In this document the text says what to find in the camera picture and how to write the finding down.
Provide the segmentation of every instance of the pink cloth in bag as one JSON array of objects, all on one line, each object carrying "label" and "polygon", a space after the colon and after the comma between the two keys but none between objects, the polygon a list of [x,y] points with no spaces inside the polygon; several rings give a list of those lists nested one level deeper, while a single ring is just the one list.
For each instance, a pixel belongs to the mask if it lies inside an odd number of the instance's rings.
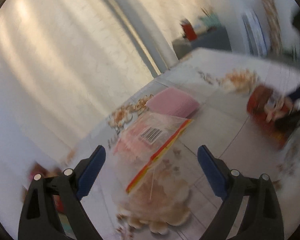
[{"label": "pink cloth in bag", "polygon": [[199,107],[199,103],[188,93],[169,87],[147,101],[150,111],[186,118]]}]

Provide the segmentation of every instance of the table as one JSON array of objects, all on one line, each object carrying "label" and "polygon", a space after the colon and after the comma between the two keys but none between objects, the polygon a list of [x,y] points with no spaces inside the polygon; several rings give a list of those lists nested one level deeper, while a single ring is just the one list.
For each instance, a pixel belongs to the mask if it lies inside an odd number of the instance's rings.
[{"label": "table", "polygon": [[[258,58],[219,52],[208,49],[196,49],[191,56],[174,68],[160,75],[133,95],[126,103],[136,103],[144,95],[156,93],[174,86],[191,94],[201,107],[192,117],[194,122],[176,142],[186,155],[185,166],[189,168],[186,180],[191,184],[188,206],[192,211],[190,220],[181,227],[170,228],[164,236],[167,240],[197,240],[209,226],[215,216],[221,200],[215,197],[196,159],[199,146],[206,144],[212,154],[222,159],[230,169],[237,169],[243,175],[258,178],[267,173],[275,179],[276,168],[282,153],[262,134],[249,119],[246,104],[249,96],[226,94],[220,89],[208,85],[198,71],[223,76],[233,68],[256,71],[260,80],[272,85],[282,93],[293,90],[300,83],[300,71]],[[82,158],[87,158],[98,145],[108,149],[109,138],[116,135],[107,121],[103,120],[77,146],[77,154],[71,167]],[[106,160],[90,194],[82,199],[91,222],[103,239],[120,239],[115,233],[117,226],[116,207],[111,198],[115,175]],[[230,234],[235,234],[240,226],[247,199],[244,199],[238,217]],[[289,236],[300,223],[300,214],[285,218],[286,235]],[[134,233],[135,240],[155,239],[148,227]]]}]

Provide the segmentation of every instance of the pink object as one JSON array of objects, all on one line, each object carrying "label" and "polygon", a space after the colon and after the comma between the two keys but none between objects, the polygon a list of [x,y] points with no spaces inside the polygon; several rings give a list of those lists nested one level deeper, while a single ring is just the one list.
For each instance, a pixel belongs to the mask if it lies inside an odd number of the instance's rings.
[{"label": "pink object", "polygon": [[146,106],[155,113],[186,118],[199,107],[199,103],[188,93],[170,87],[148,100]]}]

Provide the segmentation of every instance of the red object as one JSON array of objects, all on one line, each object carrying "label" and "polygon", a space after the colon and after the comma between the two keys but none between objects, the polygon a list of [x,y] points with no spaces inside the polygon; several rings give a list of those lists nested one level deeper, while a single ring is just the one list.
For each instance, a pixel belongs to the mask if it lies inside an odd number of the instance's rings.
[{"label": "red object", "polygon": [[[251,115],[254,122],[271,138],[276,146],[281,149],[287,142],[290,133],[283,133],[278,131],[274,126],[274,121],[266,121],[267,113],[264,111],[264,106],[267,104],[269,98],[273,93],[273,89],[259,85],[251,94],[248,104],[247,112]],[[289,113],[290,109],[284,104],[281,111]]]},{"label": "red object", "polygon": [[183,31],[185,32],[185,35],[189,41],[194,41],[198,38],[191,23],[187,19],[181,21],[181,27],[183,28]]}]

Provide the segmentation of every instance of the teal object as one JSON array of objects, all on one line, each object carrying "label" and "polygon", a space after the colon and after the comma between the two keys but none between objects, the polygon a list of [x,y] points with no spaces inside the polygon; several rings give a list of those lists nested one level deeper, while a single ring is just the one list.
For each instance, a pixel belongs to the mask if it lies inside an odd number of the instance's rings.
[{"label": "teal object", "polygon": [[221,23],[218,16],[215,13],[210,14],[209,16],[199,17],[203,24],[209,29],[211,27],[220,27]]}]

